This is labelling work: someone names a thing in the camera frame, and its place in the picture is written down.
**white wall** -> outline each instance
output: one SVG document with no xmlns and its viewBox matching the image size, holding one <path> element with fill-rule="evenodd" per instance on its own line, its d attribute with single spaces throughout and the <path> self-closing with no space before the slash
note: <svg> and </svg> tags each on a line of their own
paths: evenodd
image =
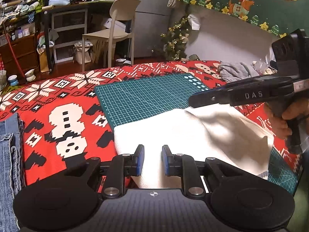
<svg viewBox="0 0 309 232">
<path fill-rule="evenodd" d="M 184 15 L 184 4 L 179 3 L 172 12 L 170 22 Z M 197 54 L 201 60 L 246 62 L 265 60 L 271 43 L 277 40 L 273 34 L 238 18 L 190 5 L 190 11 L 201 17 L 199 31 L 191 31 L 186 54 Z"/>
</svg>

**green cutting mat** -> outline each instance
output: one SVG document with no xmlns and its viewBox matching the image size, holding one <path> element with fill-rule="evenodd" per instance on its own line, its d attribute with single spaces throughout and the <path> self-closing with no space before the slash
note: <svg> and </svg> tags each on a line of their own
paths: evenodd
<svg viewBox="0 0 309 232">
<path fill-rule="evenodd" d="M 297 186 L 297 175 L 293 173 L 288 164 L 275 148 L 272 148 L 268 164 L 268 181 L 285 188 L 294 194 Z"/>
<path fill-rule="evenodd" d="M 115 82 L 95 87 L 111 128 L 146 119 L 175 108 L 187 108 L 196 92 L 208 90 L 189 73 Z"/>
</svg>

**jeans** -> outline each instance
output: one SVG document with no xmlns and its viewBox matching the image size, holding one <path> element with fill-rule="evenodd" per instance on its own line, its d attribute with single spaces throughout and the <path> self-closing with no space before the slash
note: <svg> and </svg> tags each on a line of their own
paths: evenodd
<svg viewBox="0 0 309 232">
<path fill-rule="evenodd" d="M 0 232 L 19 230 L 13 200 L 25 186 L 23 134 L 24 122 L 17 113 L 0 122 Z"/>
</svg>

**green banner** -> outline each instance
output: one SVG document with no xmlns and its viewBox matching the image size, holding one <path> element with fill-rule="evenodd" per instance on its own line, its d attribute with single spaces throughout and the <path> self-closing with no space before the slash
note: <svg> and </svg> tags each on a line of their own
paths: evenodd
<svg viewBox="0 0 309 232">
<path fill-rule="evenodd" d="M 181 0 L 237 17 L 278 37 L 298 28 L 309 34 L 309 0 Z"/>
</svg>

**hand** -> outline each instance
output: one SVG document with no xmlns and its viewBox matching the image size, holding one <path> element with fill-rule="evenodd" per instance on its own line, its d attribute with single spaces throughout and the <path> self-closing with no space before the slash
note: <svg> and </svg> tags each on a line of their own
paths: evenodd
<svg viewBox="0 0 309 232">
<path fill-rule="evenodd" d="M 265 113 L 269 119 L 274 134 L 280 138 L 286 140 L 288 136 L 292 135 L 292 130 L 288 128 L 286 120 L 294 119 L 300 114 L 309 114 L 309 99 L 298 99 L 293 102 L 282 114 L 282 118 L 275 117 L 267 104 L 264 104 Z M 309 119 L 305 120 L 307 122 L 306 131 L 309 134 Z"/>
</svg>

